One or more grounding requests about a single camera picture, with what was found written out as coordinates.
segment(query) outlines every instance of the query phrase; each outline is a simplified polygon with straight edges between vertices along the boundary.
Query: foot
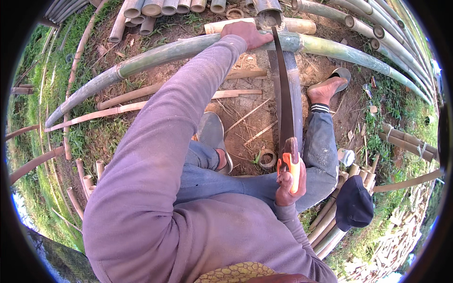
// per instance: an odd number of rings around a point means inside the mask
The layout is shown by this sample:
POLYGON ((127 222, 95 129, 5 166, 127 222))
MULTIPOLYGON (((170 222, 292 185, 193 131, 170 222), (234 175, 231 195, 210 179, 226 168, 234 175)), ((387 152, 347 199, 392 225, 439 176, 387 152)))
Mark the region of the foot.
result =
POLYGON ((335 94, 339 86, 347 83, 346 78, 331 77, 319 84, 310 86, 307 90, 307 95, 311 103, 322 103, 329 105, 329 101, 335 94))
POLYGON ((223 124, 219 116, 214 112, 205 112, 198 126, 197 139, 217 151, 220 160, 216 171, 226 175, 232 171, 233 161, 225 148, 223 133, 223 124))

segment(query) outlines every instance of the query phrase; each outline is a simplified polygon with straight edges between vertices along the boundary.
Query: person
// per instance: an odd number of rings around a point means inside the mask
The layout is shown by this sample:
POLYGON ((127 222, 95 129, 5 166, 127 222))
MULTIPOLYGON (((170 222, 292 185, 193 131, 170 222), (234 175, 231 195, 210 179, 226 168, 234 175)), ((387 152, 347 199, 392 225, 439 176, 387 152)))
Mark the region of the person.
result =
POLYGON ((289 172, 219 172, 231 171, 223 126, 203 113, 239 56, 272 40, 254 24, 226 25, 220 41, 137 115, 85 209, 85 251, 101 282, 337 281, 313 252, 298 213, 337 184, 328 104, 348 80, 333 76, 307 91, 312 106, 295 194, 289 172), (199 141, 191 140, 195 133, 199 141))

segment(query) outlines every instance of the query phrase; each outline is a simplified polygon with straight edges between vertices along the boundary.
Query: blue pants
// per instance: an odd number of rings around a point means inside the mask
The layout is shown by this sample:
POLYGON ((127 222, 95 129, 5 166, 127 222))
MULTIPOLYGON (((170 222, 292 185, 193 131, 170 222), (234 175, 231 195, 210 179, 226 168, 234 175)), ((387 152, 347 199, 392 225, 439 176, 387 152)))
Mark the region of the blue pants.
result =
MULTIPOLYGON (((302 212, 325 199, 336 187, 338 157, 332 116, 311 112, 305 135, 303 161, 307 168, 307 192, 296 202, 302 212)), ((274 210, 277 173, 254 177, 231 177, 215 172, 217 152, 197 141, 191 141, 181 176, 175 205, 222 193, 240 193, 267 203, 274 210)))

